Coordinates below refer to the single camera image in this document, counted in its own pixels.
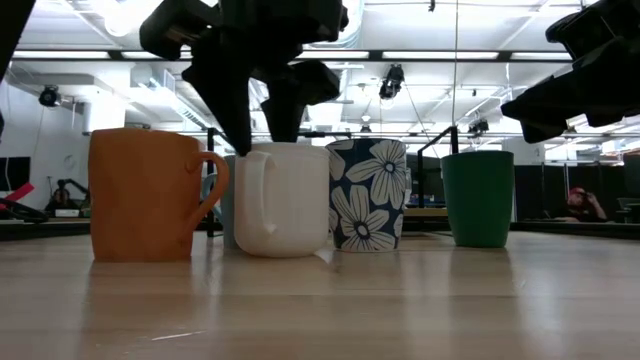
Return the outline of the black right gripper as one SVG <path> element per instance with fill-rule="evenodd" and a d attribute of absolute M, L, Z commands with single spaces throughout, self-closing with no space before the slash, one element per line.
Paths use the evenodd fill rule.
<path fill-rule="evenodd" d="M 598 0 L 545 31 L 577 60 L 616 38 L 640 36 L 640 0 Z M 550 76 L 502 114 L 521 121 L 527 143 L 572 134 L 604 134 L 640 126 L 640 46 L 612 42 L 560 76 Z"/>

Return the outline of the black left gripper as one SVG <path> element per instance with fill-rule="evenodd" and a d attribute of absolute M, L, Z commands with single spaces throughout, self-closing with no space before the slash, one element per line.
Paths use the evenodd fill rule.
<path fill-rule="evenodd" d="M 305 44 L 336 41 L 348 24 L 342 0 L 162 0 L 142 22 L 139 40 L 168 61 L 190 48 L 182 78 L 245 156 L 251 151 L 249 75 L 274 75 L 261 107 L 271 139 L 295 143 L 305 108 L 336 99 L 340 78 L 319 60 L 289 63 Z"/>

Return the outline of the light blue mug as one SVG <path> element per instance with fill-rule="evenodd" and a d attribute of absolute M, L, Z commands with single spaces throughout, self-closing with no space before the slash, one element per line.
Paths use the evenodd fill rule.
<path fill-rule="evenodd" d="M 229 185 L 221 197 L 219 204 L 212 208 L 216 218 L 223 228 L 223 242 L 226 249 L 239 250 L 234 233 L 234 179 L 235 179 L 235 155 L 224 157 L 230 171 Z"/>

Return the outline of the green cup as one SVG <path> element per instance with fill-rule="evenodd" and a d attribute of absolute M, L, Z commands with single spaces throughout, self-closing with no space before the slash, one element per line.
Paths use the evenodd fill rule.
<path fill-rule="evenodd" d="M 506 246 L 513 211 L 514 154 L 477 151 L 441 159 L 449 226 L 460 247 Z"/>

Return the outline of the blue white floral mug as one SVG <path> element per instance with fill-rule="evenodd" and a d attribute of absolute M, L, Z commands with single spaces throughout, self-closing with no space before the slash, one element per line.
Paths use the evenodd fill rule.
<path fill-rule="evenodd" d="M 397 140 L 339 140 L 329 151 L 329 224 L 345 252 L 390 252 L 401 239 L 406 147 Z"/>

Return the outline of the orange mug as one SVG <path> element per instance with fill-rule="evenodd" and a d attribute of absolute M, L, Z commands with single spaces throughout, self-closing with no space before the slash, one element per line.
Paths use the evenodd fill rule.
<path fill-rule="evenodd" d="M 194 138 L 135 128 L 93 132 L 88 181 L 94 259 L 189 260 L 193 232 L 229 180 L 226 161 Z"/>

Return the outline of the black partition screen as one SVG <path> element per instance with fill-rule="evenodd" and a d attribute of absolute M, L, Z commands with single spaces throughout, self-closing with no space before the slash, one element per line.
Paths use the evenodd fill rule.
<path fill-rule="evenodd" d="M 640 153 L 624 155 L 620 165 L 592 162 L 517 166 L 516 218 L 561 221 L 553 215 L 565 207 L 569 190 L 574 187 L 597 197 L 607 222 L 640 222 Z"/>

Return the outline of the person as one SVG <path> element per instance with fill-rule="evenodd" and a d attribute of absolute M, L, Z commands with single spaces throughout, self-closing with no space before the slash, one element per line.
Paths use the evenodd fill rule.
<path fill-rule="evenodd" d="M 565 207 L 556 211 L 553 217 L 565 222 L 605 223 L 608 221 L 597 197 L 581 187 L 569 190 Z"/>

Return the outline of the black wall monitor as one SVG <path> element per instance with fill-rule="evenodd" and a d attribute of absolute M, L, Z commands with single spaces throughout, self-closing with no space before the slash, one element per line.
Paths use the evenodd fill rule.
<path fill-rule="evenodd" d="M 0 157 L 0 191 L 17 190 L 30 181 L 30 157 Z"/>

